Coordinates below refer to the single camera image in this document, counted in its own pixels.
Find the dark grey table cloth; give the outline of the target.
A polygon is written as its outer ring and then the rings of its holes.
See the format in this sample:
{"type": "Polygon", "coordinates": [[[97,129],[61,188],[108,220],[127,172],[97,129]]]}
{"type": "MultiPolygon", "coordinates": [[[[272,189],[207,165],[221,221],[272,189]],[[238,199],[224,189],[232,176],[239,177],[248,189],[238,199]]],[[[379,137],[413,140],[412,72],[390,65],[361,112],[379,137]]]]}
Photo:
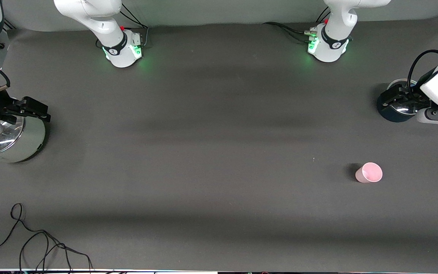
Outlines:
{"type": "Polygon", "coordinates": [[[21,203],[74,268],[438,273],[438,125],[376,111],[438,17],[352,36],[323,64],[270,25],[157,27],[119,69],[88,31],[14,31],[9,92],[52,120],[0,163],[0,243],[21,203]]]}

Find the dark blue saucepan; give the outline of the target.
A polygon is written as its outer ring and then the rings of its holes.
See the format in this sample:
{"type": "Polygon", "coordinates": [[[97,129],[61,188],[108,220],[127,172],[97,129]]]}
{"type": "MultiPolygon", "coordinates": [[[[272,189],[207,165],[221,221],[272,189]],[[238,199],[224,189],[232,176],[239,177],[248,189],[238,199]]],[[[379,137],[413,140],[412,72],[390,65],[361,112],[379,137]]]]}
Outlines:
{"type": "Polygon", "coordinates": [[[376,107],[377,107],[377,111],[378,113],[386,120],[391,121],[393,123],[403,123],[411,118],[413,118],[414,116],[408,116],[408,115],[404,115],[404,114],[400,114],[399,112],[395,112],[395,111],[379,111],[379,97],[377,98],[376,101],[376,107]]]}

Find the pale green cooking pot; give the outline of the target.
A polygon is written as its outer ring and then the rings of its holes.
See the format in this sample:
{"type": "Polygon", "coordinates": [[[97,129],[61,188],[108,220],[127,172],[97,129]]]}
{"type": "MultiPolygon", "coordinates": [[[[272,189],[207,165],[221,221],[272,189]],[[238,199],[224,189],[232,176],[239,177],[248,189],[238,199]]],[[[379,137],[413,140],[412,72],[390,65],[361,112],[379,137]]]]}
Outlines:
{"type": "Polygon", "coordinates": [[[42,120],[33,117],[25,118],[25,126],[16,144],[0,153],[0,162],[16,163],[33,156],[42,146],[45,139],[45,125],[42,120]]]}

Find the pink plastic cup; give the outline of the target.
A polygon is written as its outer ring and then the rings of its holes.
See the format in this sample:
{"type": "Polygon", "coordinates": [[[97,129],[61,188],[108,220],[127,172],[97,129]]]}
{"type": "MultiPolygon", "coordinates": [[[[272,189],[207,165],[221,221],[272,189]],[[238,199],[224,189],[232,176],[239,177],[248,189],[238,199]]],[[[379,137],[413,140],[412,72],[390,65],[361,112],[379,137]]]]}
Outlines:
{"type": "Polygon", "coordinates": [[[355,172],[355,178],[360,183],[379,182],[383,175],[382,168],[373,162],[365,163],[355,172]]]}

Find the glass lid with blue knob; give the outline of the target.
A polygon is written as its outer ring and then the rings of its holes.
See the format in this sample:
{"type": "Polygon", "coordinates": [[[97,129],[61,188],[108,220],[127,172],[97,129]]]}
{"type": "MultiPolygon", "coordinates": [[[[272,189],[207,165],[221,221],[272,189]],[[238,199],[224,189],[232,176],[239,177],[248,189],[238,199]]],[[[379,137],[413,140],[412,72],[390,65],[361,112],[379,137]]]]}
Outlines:
{"type": "MultiPolygon", "coordinates": [[[[390,88],[391,86],[395,84],[407,84],[408,80],[406,78],[404,79],[397,79],[391,82],[386,89],[390,88]]],[[[417,112],[412,112],[408,109],[406,102],[402,102],[402,99],[392,100],[391,102],[385,104],[387,106],[391,106],[395,111],[399,112],[400,114],[408,115],[408,116],[414,116],[417,112]]]]}

